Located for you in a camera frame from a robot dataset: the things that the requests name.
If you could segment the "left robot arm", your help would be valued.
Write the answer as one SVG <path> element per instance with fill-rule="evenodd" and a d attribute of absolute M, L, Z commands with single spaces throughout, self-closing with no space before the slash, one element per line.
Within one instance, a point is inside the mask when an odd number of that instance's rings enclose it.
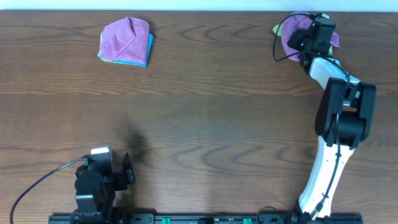
<path fill-rule="evenodd" d="M 129 223 L 131 216 L 113 206 L 116 192 L 126 190 L 136 181 L 129 154 L 123 158 L 123 168 L 113 171 L 109 152 L 83 157 L 77 168 L 75 200 L 77 209 L 70 223 Z"/>

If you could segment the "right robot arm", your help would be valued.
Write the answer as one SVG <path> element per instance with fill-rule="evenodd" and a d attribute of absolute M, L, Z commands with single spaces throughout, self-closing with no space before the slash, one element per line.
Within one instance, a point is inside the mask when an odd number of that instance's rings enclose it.
<path fill-rule="evenodd" d="M 376 86 L 353 77 L 330 54 L 336 23 L 328 16 L 296 12 L 285 24 L 284 47 L 295 50 L 324 90 L 315 118 L 317 154 L 291 223 L 359 223 L 359 215 L 332 215 L 331 203 L 348 159 L 369 135 Z"/>

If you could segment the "purple microfibre cloth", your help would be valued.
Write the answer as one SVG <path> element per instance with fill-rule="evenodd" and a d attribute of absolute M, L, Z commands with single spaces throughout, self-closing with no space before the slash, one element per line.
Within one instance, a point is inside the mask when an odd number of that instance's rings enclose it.
<path fill-rule="evenodd" d="M 287 20 L 285 20 L 285 22 L 281 26 L 282 30 L 279 30 L 279 34 L 280 34 L 282 47 L 286 55 L 298 52 L 298 50 L 295 50 L 287 45 L 287 42 L 289 41 L 293 32 L 295 32 L 298 29 L 308 29 L 311 23 L 312 20 L 308 18 L 308 16 L 303 16 L 303 15 L 292 16 Z M 337 48 L 340 47 L 340 37 L 336 32 L 333 32 L 330 43 L 334 47 Z M 289 59 L 298 62 L 299 55 L 293 55 L 289 57 Z"/>

